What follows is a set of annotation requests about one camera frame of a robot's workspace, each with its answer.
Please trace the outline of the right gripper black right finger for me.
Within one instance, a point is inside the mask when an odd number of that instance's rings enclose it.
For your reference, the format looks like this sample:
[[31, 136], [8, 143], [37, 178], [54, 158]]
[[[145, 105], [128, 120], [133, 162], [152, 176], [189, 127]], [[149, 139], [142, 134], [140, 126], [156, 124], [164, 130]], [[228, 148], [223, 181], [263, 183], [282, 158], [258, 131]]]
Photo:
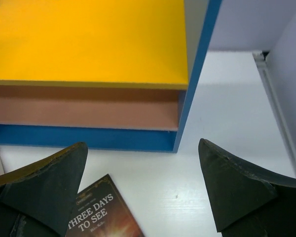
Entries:
[[224, 237], [296, 237], [296, 179], [222, 149], [198, 145], [217, 232]]

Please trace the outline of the Three Days To See book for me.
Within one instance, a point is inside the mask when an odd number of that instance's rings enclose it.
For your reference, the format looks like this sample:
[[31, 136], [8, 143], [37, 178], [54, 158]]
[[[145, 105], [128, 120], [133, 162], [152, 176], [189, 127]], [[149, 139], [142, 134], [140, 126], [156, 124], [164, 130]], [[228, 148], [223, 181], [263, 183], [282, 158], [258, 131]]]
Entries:
[[67, 237], [144, 235], [109, 174], [77, 194]]

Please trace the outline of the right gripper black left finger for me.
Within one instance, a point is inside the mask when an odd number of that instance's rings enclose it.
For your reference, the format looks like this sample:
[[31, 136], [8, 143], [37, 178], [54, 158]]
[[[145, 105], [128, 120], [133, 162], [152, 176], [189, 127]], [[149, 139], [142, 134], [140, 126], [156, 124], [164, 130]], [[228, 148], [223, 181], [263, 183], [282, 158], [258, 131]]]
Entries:
[[78, 142], [0, 175], [0, 237], [65, 236], [87, 154]]

